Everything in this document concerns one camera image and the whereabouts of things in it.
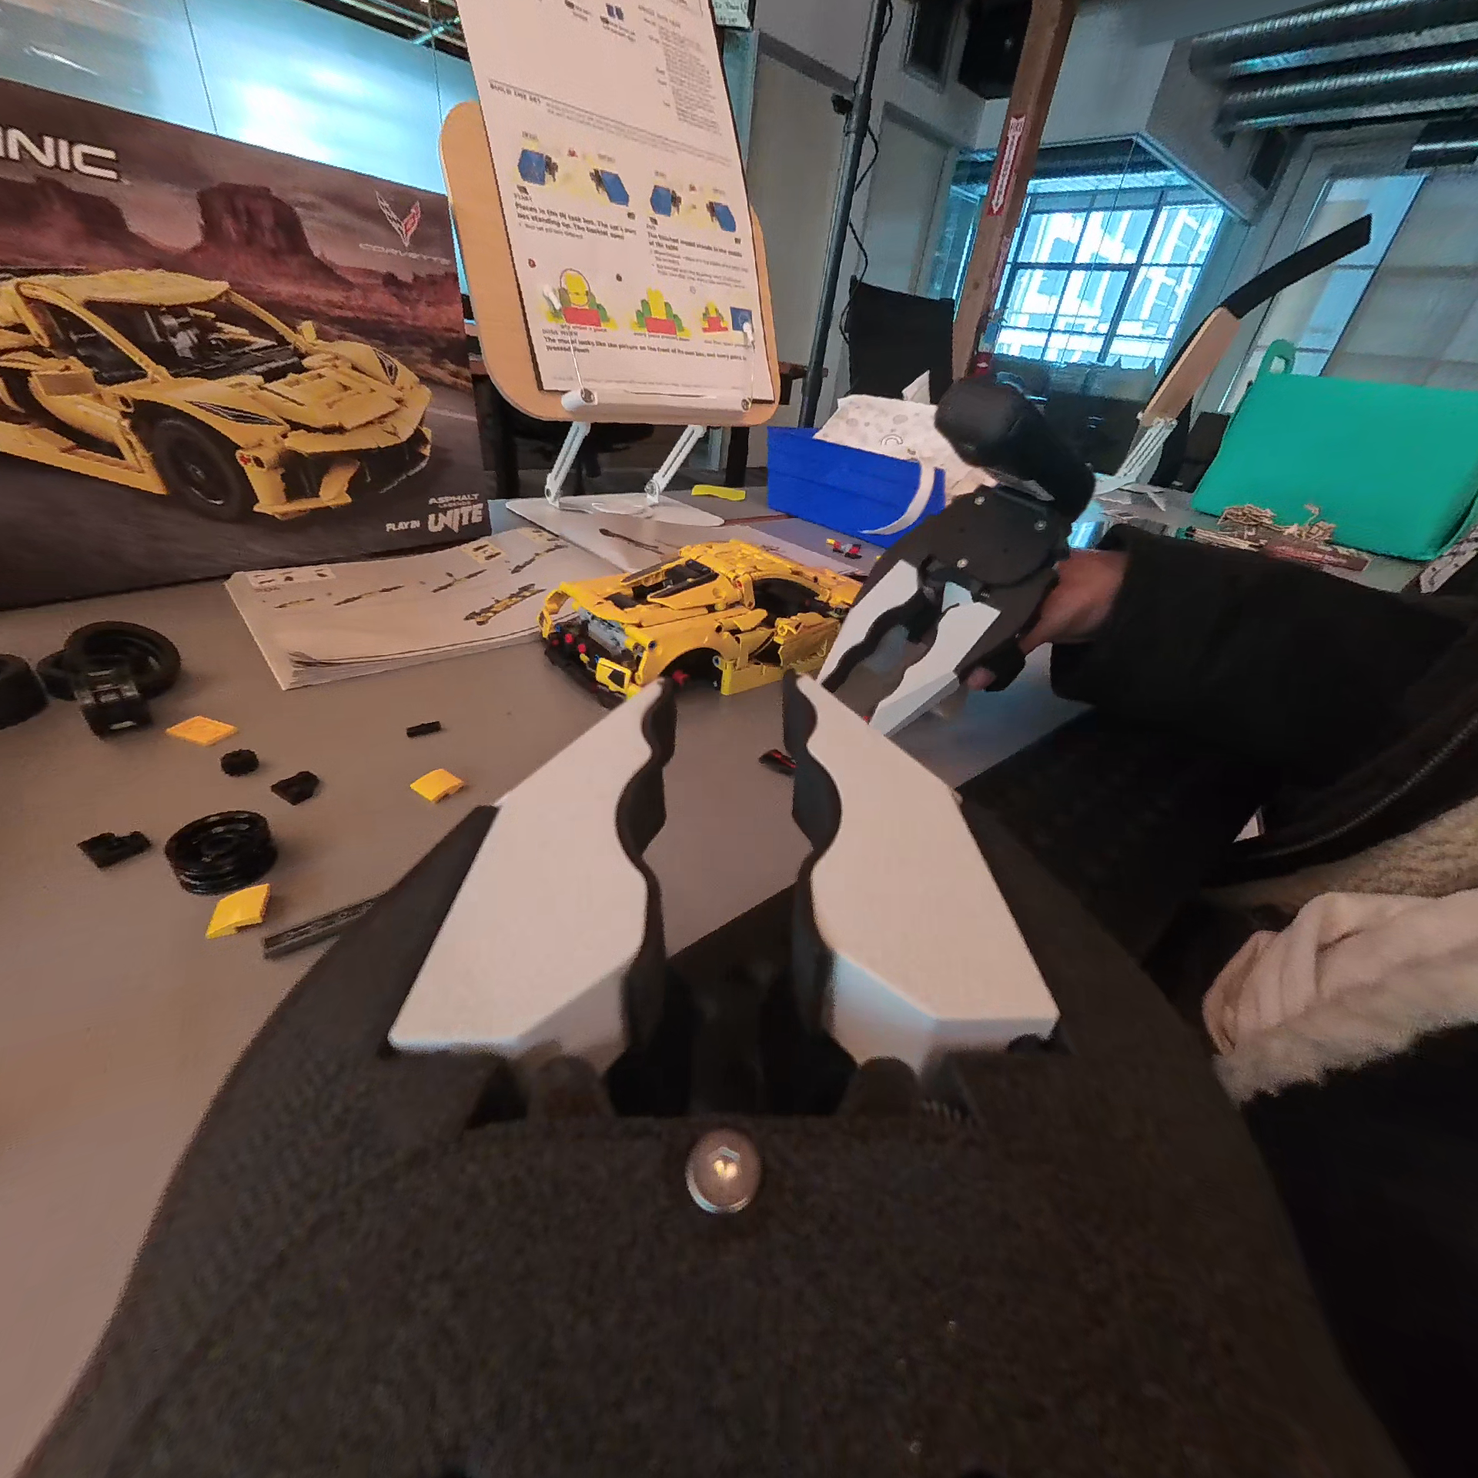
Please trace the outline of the large black toy tyre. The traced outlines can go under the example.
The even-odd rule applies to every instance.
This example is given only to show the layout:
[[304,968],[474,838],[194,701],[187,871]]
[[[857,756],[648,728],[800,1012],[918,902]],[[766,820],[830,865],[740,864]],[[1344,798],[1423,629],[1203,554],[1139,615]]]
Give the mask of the large black toy tyre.
[[70,675],[126,669],[147,699],[170,691],[181,675],[174,640],[130,620],[97,620],[77,627],[66,638],[60,658]]

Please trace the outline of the printed instruction sheet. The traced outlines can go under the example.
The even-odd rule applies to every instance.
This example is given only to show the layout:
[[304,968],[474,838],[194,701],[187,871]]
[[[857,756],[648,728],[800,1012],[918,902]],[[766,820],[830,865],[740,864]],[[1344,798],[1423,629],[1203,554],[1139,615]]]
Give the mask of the printed instruction sheet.
[[546,391],[773,398],[709,3],[458,5]]

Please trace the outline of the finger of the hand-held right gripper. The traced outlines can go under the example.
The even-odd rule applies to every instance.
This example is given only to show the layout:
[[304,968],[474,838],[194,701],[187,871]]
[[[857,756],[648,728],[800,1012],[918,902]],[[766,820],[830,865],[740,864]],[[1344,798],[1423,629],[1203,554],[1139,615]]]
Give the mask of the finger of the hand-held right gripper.
[[896,686],[886,691],[877,708],[885,717],[918,717],[927,708],[914,699],[914,668],[927,653],[925,626],[927,598],[916,565],[879,565],[870,572],[857,600],[846,611],[839,635],[824,657],[817,673],[817,682],[830,691],[839,691],[844,680],[872,655],[888,637],[901,637],[901,653],[885,662],[885,673],[896,675]]
[[991,637],[1006,607],[1006,593],[971,593],[963,583],[947,582],[932,642],[899,675],[868,719],[870,726],[892,735],[918,717],[951,699],[963,673],[980,662],[976,648]]

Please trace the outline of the long dark axle rod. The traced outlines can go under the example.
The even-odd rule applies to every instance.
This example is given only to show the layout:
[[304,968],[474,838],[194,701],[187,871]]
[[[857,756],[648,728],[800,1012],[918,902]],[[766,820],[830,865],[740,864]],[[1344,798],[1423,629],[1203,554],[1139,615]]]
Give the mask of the long dark axle rod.
[[377,902],[379,895],[370,895],[273,931],[262,941],[262,955],[269,961],[284,959],[291,953],[333,941],[364,913],[370,913]]

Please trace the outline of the yellow brick toy car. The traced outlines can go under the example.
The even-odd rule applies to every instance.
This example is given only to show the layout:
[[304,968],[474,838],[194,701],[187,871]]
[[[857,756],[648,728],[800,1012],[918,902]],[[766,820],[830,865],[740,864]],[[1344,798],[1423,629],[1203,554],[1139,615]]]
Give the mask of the yellow brick toy car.
[[564,582],[540,609],[546,655],[606,702],[663,677],[723,695],[819,673],[863,582],[744,539],[685,545],[659,563]]

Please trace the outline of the black brick connector block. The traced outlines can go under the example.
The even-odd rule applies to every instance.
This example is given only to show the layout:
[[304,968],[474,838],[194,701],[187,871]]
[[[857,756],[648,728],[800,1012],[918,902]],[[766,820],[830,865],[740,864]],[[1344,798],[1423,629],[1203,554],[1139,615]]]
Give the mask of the black brick connector block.
[[103,739],[152,726],[152,710],[126,668],[93,668],[73,679],[73,699],[86,726]]

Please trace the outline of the black chair back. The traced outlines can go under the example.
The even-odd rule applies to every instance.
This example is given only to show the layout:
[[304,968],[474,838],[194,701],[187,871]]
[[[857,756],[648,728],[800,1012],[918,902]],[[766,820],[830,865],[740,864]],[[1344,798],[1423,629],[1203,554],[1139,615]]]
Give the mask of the black chair back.
[[923,380],[936,404],[952,382],[954,300],[853,279],[844,312],[848,393],[903,398]]

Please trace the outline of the white patterned paper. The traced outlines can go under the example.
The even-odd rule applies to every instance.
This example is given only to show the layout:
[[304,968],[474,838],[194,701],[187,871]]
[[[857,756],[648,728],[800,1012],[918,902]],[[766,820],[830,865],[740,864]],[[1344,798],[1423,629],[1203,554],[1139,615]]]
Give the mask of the white patterned paper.
[[930,375],[925,371],[905,386],[901,397],[844,395],[824,426],[817,430],[817,439],[901,461],[943,466],[952,455],[952,448],[938,431],[930,382]]

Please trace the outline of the person's right hand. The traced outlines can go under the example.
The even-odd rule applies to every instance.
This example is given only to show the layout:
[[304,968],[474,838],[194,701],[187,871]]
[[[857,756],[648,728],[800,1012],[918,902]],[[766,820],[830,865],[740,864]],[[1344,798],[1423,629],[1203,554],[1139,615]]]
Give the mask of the person's right hand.
[[1024,657],[1049,649],[1046,658],[1053,693],[1073,699],[1073,679],[1115,613],[1130,571],[1128,549],[1071,550],[1057,565],[1057,582],[1033,618],[1016,633]]

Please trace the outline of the open instruction booklet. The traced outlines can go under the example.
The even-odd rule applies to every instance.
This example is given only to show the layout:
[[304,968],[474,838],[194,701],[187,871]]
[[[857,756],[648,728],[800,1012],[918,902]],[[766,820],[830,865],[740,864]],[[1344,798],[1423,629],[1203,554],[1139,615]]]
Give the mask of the open instruction booklet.
[[533,640],[557,585],[643,569],[685,545],[744,539],[857,578],[870,571],[872,549],[850,561],[826,538],[846,536],[806,545],[786,517],[694,525],[582,499],[571,512],[515,516],[506,530],[427,552],[236,572],[227,593],[289,690]]

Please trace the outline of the black topped wooden stand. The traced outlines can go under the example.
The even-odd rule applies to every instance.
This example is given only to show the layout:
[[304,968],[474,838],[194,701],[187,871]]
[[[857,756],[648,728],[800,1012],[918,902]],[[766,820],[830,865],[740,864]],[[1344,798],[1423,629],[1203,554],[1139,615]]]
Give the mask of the black topped wooden stand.
[[1095,494],[1106,497],[1121,488],[1148,481],[1174,426],[1233,345],[1240,323],[1249,312],[1266,305],[1289,285],[1304,281],[1317,270],[1328,268],[1348,254],[1364,248],[1370,239],[1372,215],[1363,212],[1341,224],[1341,228],[1326,232],[1273,261],[1227,294],[1201,320],[1192,338],[1159,376],[1154,393],[1137,415],[1136,439],[1130,442],[1115,474],[1097,475]]

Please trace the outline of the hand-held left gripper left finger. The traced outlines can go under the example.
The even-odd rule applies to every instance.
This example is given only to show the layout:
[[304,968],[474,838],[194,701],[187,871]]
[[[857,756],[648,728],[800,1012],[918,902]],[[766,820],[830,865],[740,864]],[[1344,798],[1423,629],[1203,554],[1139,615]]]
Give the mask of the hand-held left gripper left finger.
[[397,1052],[606,1072],[661,1021],[676,693],[659,679],[507,790],[390,1027]]

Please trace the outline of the grey desk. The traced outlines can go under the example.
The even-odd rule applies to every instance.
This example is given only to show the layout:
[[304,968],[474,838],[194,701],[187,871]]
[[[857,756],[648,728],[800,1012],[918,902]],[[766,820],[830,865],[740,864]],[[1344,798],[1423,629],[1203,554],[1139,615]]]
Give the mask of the grey desk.
[[[4,1474],[93,1349],[222,1078],[317,957],[267,961],[260,939],[385,891],[603,715],[535,644],[282,691],[216,582],[4,613],[4,651],[37,658],[95,618],[163,631],[183,677],[156,728],[97,739],[55,702],[4,730]],[[238,734],[165,734],[196,713]],[[432,719],[441,732],[405,735]],[[223,774],[231,748],[260,768]],[[416,796],[434,767],[465,789]],[[289,805],[269,785],[300,768],[322,785]],[[212,902],[180,889],[163,842],[231,807],[269,818],[280,860],[266,924],[209,941]],[[152,847],[99,869],[77,842],[103,831]]]

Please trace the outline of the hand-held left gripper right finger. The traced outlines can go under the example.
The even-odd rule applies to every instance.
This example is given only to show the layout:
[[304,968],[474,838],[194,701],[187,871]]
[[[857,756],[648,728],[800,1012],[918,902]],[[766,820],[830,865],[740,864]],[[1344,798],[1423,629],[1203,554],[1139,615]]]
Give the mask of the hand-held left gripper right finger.
[[797,878],[793,984],[855,1061],[936,1069],[1048,1039],[1060,1010],[954,789],[811,675],[784,679]]

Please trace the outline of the metal ventilation ducts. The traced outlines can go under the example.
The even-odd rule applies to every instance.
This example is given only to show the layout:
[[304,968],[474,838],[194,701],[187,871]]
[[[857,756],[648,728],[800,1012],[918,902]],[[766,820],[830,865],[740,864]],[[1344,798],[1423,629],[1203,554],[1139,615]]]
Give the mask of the metal ventilation ducts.
[[1220,135],[1471,118],[1476,3],[1319,3],[1203,32],[1187,63]]

